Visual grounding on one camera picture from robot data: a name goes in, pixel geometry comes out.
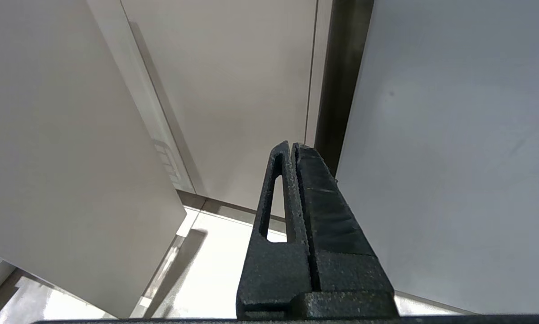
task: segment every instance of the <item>white floor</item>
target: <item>white floor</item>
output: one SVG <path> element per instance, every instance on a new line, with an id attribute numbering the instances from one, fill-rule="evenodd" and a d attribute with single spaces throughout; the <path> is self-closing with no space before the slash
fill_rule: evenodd
<path id="1" fill-rule="evenodd" d="M 186 211 L 188 216 L 178 235 L 187 236 L 191 228 L 205 232 L 206 236 L 195 258 L 153 317 L 235 318 L 235 293 L 252 226 L 190 207 Z M 286 236 L 270 230 L 268 240 L 285 242 Z M 22 278 L 17 287 L 19 290 L 0 312 L 0 324 L 114 318 L 68 293 L 28 278 Z M 132 317 L 141 317 L 149 301 L 143 297 Z M 402 315 L 456 314 L 405 297 L 396 297 L 395 301 Z"/>

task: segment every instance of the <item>white wall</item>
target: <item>white wall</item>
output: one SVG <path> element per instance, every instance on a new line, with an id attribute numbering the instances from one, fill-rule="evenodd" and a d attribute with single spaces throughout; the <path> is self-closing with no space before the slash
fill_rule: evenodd
<path id="1" fill-rule="evenodd" d="M 395 289 L 539 312 L 539 0 L 385 0 L 337 178 Z"/>

